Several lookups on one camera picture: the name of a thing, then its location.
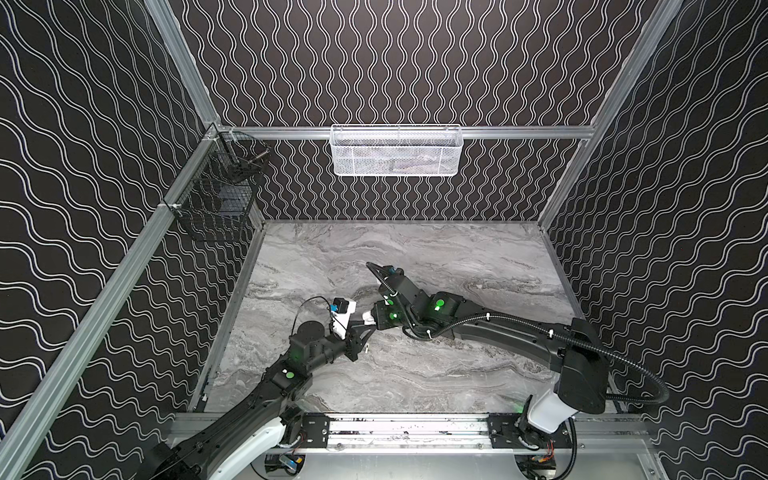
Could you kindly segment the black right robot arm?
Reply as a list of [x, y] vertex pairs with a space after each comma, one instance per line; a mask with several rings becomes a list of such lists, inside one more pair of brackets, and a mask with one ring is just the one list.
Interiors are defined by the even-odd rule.
[[[578, 413], [602, 414], [606, 403], [661, 405], [670, 396], [664, 381], [643, 365], [606, 348], [589, 322], [548, 323], [496, 311], [446, 291], [428, 294], [400, 269], [376, 275], [378, 301], [371, 311], [380, 330], [399, 327], [422, 342], [454, 336], [486, 343], [548, 367], [557, 380], [523, 407], [518, 429], [552, 434]], [[656, 388], [653, 395], [611, 394], [609, 368], [624, 366]]]

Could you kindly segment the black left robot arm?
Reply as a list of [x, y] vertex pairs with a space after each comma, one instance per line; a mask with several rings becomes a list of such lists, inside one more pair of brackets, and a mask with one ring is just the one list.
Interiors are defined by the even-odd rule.
[[137, 479], [233, 479], [285, 437], [297, 398], [311, 386], [312, 373], [344, 356], [356, 361], [375, 324], [353, 321], [341, 337], [318, 321], [305, 322], [289, 347], [263, 373], [245, 399], [208, 427], [171, 448], [154, 447]]

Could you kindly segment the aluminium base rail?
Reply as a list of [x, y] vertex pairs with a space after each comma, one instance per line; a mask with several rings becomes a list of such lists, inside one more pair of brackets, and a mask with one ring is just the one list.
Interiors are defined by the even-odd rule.
[[523, 431], [522, 416], [502, 414], [321, 414], [302, 413], [289, 433], [279, 418], [248, 437], [246, 450], [319, 449], [342, 453], [485, 453], [497, 450], [547, 454], [578, 444], [567, 425], [553, 433]]

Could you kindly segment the aluminium frame back bar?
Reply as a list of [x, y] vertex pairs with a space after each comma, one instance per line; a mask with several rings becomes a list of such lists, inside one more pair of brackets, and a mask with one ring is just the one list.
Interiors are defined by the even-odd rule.
[[384, 134], [460, 133], [465, 140], [481, 139], [590, 139], [592, 126], [449, 126], [449, 125], [343, 125], [333, 127], [222, 127], [222, 131], [242, 133], [260, 140], [330, 141], [335, 133], [352, 133], [360, 138], [379, 138]]

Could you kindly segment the aluminium frame post left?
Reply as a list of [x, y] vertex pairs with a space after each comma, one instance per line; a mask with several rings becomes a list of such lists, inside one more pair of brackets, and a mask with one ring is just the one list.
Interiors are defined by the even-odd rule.
[[1, 5], [1, 475], [42, 452], [218, 117], [166, 1]]

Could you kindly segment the aluminium frame post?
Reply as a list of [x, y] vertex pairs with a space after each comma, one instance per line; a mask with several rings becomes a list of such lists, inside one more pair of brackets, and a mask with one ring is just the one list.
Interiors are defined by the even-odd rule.
[[1, 475], [42, 452], [218, 117], [166, 1], [1, 5]]
[[604, 138], [608, 128], [616, 119], [622, 105], [636, 84], [645, 65], [655, 52], [671, 22], [677, 16], [683, 2], [680, 0], [658, 1], [611, 88], [590, 124], [591, 135], [582, 140], [565, 168], [548, 203], [541, 212], [538, 225], [548, 232], [555, 217], [565, 203], [596, 147]]

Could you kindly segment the aluminium frame post right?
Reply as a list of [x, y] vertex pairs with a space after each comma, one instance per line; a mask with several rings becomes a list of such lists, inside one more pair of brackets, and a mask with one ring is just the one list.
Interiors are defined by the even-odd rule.
[[611, 88], [590, 124], [591, 135], [582, 140], [565, 168], [548, 203], [541, 212], [538, 225], [548, 232], [555, 217], [565, 203], [596, 147], [604, 138], [608, 128], [616, 119], [622, 105], [636, 84], [645, 65], [655, 52], [671, 22], [677, 16], [683, 2], [680, 0], [658, 1]]

